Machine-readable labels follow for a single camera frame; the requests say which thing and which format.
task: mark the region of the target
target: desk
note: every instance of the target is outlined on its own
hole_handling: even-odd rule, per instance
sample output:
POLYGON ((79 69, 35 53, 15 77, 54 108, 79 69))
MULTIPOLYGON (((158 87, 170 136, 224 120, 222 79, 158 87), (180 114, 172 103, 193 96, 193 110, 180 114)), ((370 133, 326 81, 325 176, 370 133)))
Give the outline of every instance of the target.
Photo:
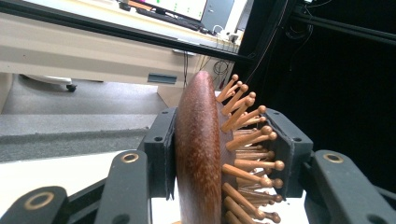
MULTIPOLYGON (((0 163, 0 217, 13 202, 33 189, 61 186, 66 189, 67 195, 71 195, 105 178, 112 159, 119 153, 0 163)), ((177 189, 175 198, 169 202, 164 198, 152 199, 153 224, 171 224, 180 220, 177 189)), ((277 211, 282 224, 305 224, 308 221, 303 203, 304 197, 288 199, 265 211, 277 211)))
MULTIPOLYGON (((214 45, 218 48, 227 46, 226 41, 217 41, 213 36, 118 9, 115 1, 30 0, 29 2, 96 19, 106 19, 120 25, 133 25, 134 28, 146 29, 146 31, 161 30, 164 31, 163 35, 200 41, 201 44, 214 45)), ((170 90, 167 87, 176 88, 173 89, 172 95, 181 94, 184 82, 184 57, 183 54, 174 53, 169 48, 5 13, 0 13, 0 26, 2 27, 0 30, 0 72, 2 73, 151 84, 164 86, 165 92, 170 90), (174 85, 148 83, 149 73, 177 76, 177 82, 174 85)), ((207 58, 204 59, 202 55, 189 57, 187 81, 200 69, 200 65, 205 60, 207 58)), ((216 61, 212 59, 203 69, 211 72, 211 67, 216 61)), ((177 105, 178 100, 176 97, 172 102, 166 100, 165 102, 172 106, 177 105)))

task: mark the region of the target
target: caster wheel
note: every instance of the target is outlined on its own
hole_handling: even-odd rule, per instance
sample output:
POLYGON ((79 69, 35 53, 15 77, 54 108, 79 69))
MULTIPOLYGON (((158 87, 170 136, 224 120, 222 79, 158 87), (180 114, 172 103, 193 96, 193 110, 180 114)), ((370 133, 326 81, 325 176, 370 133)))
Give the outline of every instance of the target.
POLYGON ((75 90, 76 90, 76 88, 77 88, 77 85, 66 85, 66 88, 67 88, 67 90, 68 91, 70 91, 70 92, 74 92, 75 90))
POLYGON ((24 74, 20 74, 20 76, 21 76, 23 79, 25 79, 25 80, 30 79, 29 77, 27 77, 27 76, 24 75, 24 74))

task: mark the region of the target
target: monitor screen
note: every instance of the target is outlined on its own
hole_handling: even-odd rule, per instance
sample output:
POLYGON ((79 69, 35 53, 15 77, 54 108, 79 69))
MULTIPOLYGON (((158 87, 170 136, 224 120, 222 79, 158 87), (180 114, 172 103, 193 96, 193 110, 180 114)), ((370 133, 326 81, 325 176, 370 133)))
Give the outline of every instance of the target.
POLYGON ((133 0, 143 5, 155 7, 181 16, 200 21, 204 14, 207 0, 133 0))

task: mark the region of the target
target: gray floor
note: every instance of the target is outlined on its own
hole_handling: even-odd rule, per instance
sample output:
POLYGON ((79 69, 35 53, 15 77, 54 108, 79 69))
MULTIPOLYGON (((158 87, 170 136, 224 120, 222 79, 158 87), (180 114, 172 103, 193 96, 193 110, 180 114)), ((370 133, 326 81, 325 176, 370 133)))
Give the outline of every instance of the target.
POLYGON ((0 161, 137 148, 166 108, 157 87, 73 80, 65 86, 14 76, 0 116, 0 161))

